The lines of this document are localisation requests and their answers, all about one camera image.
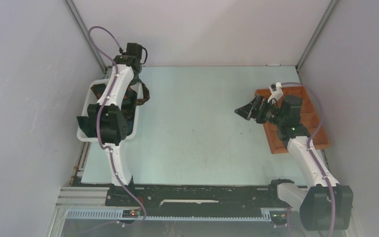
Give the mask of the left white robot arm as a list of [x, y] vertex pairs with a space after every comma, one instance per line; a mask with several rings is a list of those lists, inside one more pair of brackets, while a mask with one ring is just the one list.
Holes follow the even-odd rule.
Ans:
[[150, 92], [140, 79], [146, 60], [147, 50], [129, 42], [126, 50], [112, 59], [113, 71], [103, 85], [104, 91], [86, 108], [91, 136], [108, 156], [111, 183], [115, 186], [132, 182], [123, 146], [136, 133], [140, 106], [150, 99]]

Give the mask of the black orange floral tie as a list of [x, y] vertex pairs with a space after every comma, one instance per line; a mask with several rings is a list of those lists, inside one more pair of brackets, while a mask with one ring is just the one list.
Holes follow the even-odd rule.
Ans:
[[129, 106], [141, 106], [150, 100], [150, 91], [141, 80], [132, 80], [123, 96], [123, 102]]

